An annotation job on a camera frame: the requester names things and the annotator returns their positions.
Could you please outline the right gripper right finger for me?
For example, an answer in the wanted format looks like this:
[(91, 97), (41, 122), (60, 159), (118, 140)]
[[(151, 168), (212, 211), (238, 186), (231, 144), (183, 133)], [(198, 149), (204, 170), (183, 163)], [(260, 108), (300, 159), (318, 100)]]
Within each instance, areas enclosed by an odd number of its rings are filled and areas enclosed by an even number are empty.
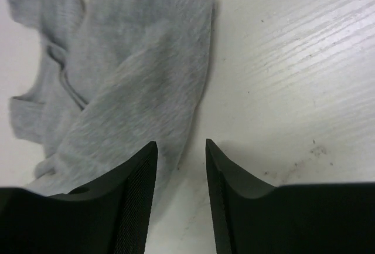
[(374, 184), (272, 186), (206, 141), (217, 253), (373, 253)]

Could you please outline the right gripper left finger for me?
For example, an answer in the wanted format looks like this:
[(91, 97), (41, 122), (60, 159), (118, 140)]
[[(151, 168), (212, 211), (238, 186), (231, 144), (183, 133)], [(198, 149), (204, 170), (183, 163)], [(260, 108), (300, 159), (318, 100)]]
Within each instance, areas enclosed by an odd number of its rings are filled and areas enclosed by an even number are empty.
[(157, 159), (150, 142), (68, 194), (2, 188), (1, 252), (144, 253)]

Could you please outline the grey tank top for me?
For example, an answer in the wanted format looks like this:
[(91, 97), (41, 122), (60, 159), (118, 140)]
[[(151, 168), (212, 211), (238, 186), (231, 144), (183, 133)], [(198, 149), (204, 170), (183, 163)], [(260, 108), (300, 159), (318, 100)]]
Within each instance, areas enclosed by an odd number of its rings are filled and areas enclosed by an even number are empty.
[(42, 46), (34, 85), (9, 102), (16, 137), (44, 149), (27, 189), (66, 194), (155, 141), (162, 193), (206, 81), (216, 0), (8, 3)]

